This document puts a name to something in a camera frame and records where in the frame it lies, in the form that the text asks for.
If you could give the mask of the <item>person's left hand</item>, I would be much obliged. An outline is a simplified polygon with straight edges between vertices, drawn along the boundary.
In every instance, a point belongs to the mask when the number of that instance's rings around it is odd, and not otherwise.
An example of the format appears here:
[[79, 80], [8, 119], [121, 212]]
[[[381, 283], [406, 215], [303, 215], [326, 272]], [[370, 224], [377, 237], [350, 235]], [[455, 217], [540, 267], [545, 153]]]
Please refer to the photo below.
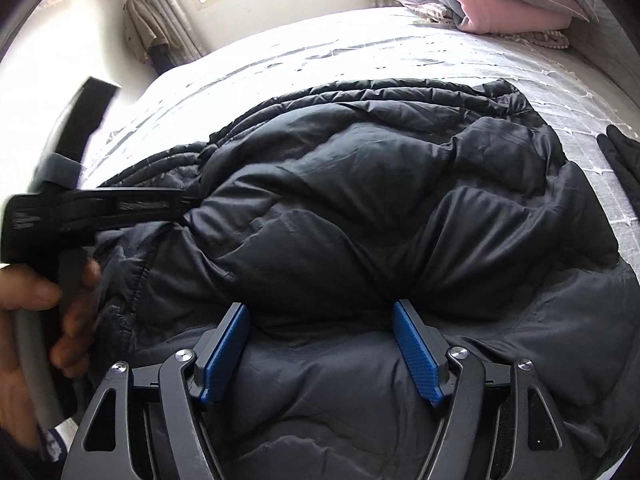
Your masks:
[[88, 370], [94, 307], [93, 291], [101, 268], [89, 259], [74, 299], [62, 317], [62, 332], [49, 353], [44, 352], [40, 311], [55, 308], [62, 289], [24, 264], [1, 269], [1, 428], [28, 452], [38, 452], [40, 405], [53, 387], [43, 377], [50, 367], [77, 378]]

